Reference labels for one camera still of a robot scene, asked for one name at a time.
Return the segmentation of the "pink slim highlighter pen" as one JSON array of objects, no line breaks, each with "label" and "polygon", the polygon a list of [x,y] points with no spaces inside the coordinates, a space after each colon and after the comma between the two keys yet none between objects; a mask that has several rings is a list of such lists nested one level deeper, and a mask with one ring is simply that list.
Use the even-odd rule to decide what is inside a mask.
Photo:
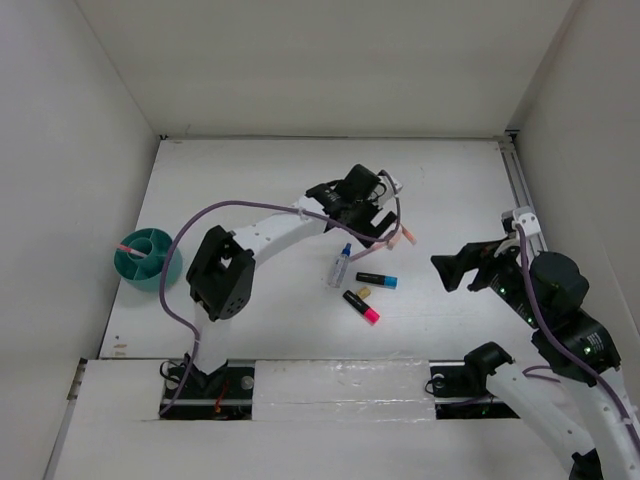
[{"label": "pink slim highlighter pen", "polygon": [[396,246],[396,244],[402,239],[404,238],[406,241],[408,241],[412,246],[415,246],[417,244],[417,239],[416,237],[403,225],[401,224],[399,227],[399,230],[394,234],[394,236],[386,241],[386,242],[380,242],[380,243],[375,243],[374,245],[372,245],[371,247],[355,254],[351,256],[350,261],[351,262],[355,262],[358,261],[370,254],[373,254],[377,251],[380,250],[393,250],[394,247]]}]

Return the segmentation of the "red slim highlighter pen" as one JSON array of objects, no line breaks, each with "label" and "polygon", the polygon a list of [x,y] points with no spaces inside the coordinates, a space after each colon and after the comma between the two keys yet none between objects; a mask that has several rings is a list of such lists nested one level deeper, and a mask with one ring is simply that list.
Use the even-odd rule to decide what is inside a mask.
[{"label": "red slim highlighter pen", "polygon": [[146,258],[148,255],[142,251],[131,248],[123,244],[118,245],[117,250],[127,253],[128,255],[135,256],[137,258]]}]

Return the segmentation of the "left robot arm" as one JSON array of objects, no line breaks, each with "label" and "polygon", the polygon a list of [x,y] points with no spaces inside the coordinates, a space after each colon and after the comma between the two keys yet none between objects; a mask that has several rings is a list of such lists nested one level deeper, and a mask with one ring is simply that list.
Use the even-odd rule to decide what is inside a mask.
[{"label": "left robot arm", "polygon": [[205,397],[222,387],[231,319],[248,305],[258,267],[334,228],[347,231],[365,247],[388,241],[388,231],[400,228],[400,213],[389,212],[377,224],[373,220],[387,202],[399,200],[401,190],[402,184],[386,171],[374,173],[357,164],[345,178],[308,189],[291,206],[273,207],[266,219],[234,231],[211,228],[186,275],[199,332],[190,387]]}]

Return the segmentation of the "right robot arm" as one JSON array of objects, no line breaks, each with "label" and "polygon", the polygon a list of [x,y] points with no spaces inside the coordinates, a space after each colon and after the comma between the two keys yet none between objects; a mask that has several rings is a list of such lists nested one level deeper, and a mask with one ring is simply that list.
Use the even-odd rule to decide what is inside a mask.
[{"label": "right robot arm", "polygon": [[532,328],[531,342],[575,402],[574,422],[531,384],[527,370],[495,342],[454,364],[434,364],[427,393],[467,413],[493,399],[514,412],[555,454],[571,479],[636,479],[639,420],[626,394],[621,357],[607,329],[582,307],[588,280],[569,257],[528,259],[516,241],[477,242],[434,255],[446,291],[475,272],[468,290],[492,290]]}]

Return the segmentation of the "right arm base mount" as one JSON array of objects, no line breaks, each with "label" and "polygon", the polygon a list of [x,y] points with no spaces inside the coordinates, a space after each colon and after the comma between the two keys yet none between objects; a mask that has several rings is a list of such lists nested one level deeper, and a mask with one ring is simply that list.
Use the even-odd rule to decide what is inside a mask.
[{"label": "right arm base mount", "polygon": [[490,393],[487,379],[514,359],[495,342],[485,343],[462,360],[429,362],[424,391],[434,400],[437,420],[516,419],[518,415]]}]

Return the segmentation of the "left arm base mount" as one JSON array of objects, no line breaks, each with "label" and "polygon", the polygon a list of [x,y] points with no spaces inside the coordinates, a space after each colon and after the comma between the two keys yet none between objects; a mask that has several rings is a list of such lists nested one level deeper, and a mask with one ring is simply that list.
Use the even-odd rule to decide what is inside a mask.
[{"label": "left arm base mount", "polygon": [[242,421],[252,419],[256,363],[251,360],[227,361],[212,374],[196,367],[178,391],[186,371],[185,355],[180,362],[165,360],[159,373],[164,390],[159,405],[163,420]]}]

